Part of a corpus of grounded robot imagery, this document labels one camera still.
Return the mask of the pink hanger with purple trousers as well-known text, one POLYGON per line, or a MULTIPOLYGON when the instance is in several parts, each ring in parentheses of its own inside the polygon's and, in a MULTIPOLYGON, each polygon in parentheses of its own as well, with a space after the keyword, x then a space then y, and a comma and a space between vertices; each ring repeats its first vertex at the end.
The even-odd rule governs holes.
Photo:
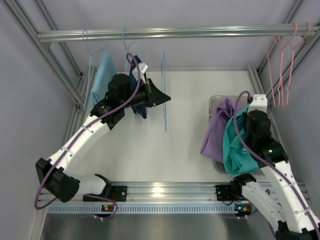
MULTIPOLYGON (((271 42, 274 44, 274 53, 270 52, 270 48, 267 48, 267 72, 268 72, 268 79, 270 83, 270 100, 272 103, 272 106, 274 106, 274 102, 277 104, 278 103, 278 93, 277 93, 277 88, 279 85, 279 76, 280 76, 280 51, 277 46, 278 40, 282 40, 283 43, 285 43, 283 36, 272 36, 270 38, 271 42)), ((293 44, 296 44, 297 41, 295 41, 295 38, 292 40, 293 44)), ((284 53, 284 59, 283 59, 283 73, 284 73, 284 68, 286 66, 286 62, 290 65, 291 61, 291 56, 292 56, 292 50, 290 47, 288 47, 285 50, 284 53)))

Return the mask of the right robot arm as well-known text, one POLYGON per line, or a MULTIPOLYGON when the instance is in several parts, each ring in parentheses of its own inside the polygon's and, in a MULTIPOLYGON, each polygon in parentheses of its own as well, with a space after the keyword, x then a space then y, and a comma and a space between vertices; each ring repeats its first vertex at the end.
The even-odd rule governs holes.
POLYGON ((253 203, 268 221, 277 240, 318 240, 320 220, 308 205, 292 173, 283 146, 271 136, 271 121, 266 112, 245 110, 244 136, 238 129, 235 116, 234 128, 241 144, 258 164, 277 195, 274 201, 263 191, 250 173, 233 178, 231 185, 237 196, 253 203))

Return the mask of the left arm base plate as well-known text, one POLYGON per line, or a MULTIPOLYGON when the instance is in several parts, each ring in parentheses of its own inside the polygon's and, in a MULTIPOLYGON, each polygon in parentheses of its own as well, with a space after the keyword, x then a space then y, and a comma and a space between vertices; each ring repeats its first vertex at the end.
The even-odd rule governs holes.
POLYGON ((112 200, 114 202, 125 202, 127 200, 128 187, 125 185, 107 185, 100 194, 85 194, 83 202, 103 202, 112 200))

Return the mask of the pink wire hanger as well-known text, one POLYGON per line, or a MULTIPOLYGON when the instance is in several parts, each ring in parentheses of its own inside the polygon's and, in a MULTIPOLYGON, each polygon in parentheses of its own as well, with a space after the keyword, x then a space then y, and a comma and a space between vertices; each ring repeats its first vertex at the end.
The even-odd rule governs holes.
POLYGON ((298 49, 300 48, 300 45, 306 40, 306 38, 311 33, 312 24, 311 24, 311 22, 308 21, 306 23, 308 29, 307 29, 307 32, 302 35, 302 40, 300 40, 296 44, 293 44, 292 41, 297 36, 297 32, 299 29, 298 24, 296 22, 294 22, 293 25, 294 25, 293 35, 292 36, 284 36, 283 39, 284 39, 285 43, 283 43, 283 41, 280 40, 280 37, 278 38, 278 42, 277 42, 277 46, 279 49, 279 59, 280 59, 280 73, 279 73, 279 83, 278 83, 278 87, 277 87, 278 103, 274 102, 274 106, 276 108, 280 107, 280 106, 285 107, 289 103, 289 95, 290 95, 289 87, 291 84, 291 79, 292 79, 292 74, 293 74, 293 66, 295 63, 295 57, 297 55, 298 49), (291 48, 292 55, 291 55, 291 60, 289 62, 289 68, 288 68, 288 70, 289 70, 288 83, 285 87, 283 63, 284 63, 284 53, 288 47, 291 48))

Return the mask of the teal trousers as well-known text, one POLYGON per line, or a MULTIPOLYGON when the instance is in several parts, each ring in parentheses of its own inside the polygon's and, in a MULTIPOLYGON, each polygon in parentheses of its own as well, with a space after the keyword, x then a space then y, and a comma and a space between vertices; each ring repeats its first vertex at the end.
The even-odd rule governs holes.
POLYGON ((236 134, 233 115, 224 129, 222 156, 225 171, 232 176, 238 176, 244 173, 257 173, 260 171, 258 163, 243 147, 243 144, 236 134))

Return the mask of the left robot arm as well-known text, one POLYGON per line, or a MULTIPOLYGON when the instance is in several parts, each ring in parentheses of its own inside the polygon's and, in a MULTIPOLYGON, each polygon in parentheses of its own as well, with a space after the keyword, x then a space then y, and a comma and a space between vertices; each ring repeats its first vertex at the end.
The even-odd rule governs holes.
POLYGON ((152 108, 170 100, 171 97, 159 90, 150 78, 132 87, 128 75, 114 75, 108 83, 105 98, 93 107, 79 130, 55 154, 36 162, 40 184, 63 203, 77 195, 82 195, 85 201, 94 196, 108 197, 112 183, 98 173, 93 176, 76 175, 78 164, 95 143, 125 116, 126 108, 152 108))

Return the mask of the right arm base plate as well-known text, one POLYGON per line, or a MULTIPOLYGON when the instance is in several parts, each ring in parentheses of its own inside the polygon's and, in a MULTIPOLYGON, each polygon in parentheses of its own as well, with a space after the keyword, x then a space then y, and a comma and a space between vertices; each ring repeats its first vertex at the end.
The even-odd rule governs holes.
POLYGON ((220 202, 238 201, 244 197, 241 195, 239 187, 231 184, 220 184, 215 186, 216 198, 220 202))

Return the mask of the purple trousers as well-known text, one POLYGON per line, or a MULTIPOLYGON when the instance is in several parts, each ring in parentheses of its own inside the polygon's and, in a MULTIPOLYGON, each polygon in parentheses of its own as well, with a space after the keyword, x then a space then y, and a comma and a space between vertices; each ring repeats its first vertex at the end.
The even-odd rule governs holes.
POLYGON ((235 100, 230 97, 212 96, 209 99, 210 123, 200 149, 201 155, 223 162, 224 132, 235 109, 235 100))

